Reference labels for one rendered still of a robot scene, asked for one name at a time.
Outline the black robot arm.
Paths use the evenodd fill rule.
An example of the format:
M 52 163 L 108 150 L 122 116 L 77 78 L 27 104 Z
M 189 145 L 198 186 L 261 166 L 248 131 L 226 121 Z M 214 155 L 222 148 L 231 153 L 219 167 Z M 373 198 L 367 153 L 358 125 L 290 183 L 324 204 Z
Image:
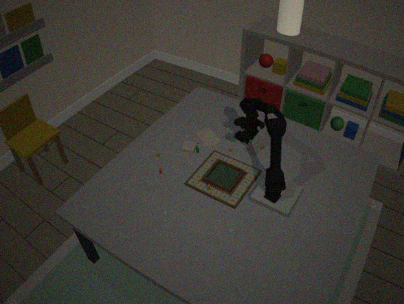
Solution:
M 234 124 L 244 128 L 246 119 L 248 122 L 256 122 L 259 117 L 257 110 L 265 113 L 267 132 L 271 136 L 270 167 L 266 170 L 265 199 L 276 203 L 281 197 L 281 191 L 286 189 L 284 173 L 281 169 L 282 137 L 286 132 L 287 122 L 283 113 L 276 109 L 275 105 L 262 102 L 259 98 L 244 98 L 239 104 L 246 118 L 235 119 Z M 268 119 L 267 114 L 274 113 L 277 118 Z

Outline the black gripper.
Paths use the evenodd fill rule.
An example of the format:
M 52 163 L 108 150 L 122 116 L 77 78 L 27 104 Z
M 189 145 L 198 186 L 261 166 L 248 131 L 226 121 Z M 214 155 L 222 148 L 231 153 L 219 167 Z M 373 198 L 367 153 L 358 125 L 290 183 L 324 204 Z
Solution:
M 260 128 L 265 127 L 265 123 L 257 119 L 256 122 L 248 122 L 246 119 L 243 120 L 245 122 L 244 131 L 238 131 L 235 133 L 235 138 L 240 140 L 241 142 L 245 142 L 248 144 L 249 140 L 253 139 L 255 135 L 259 132 L 257 126 Z

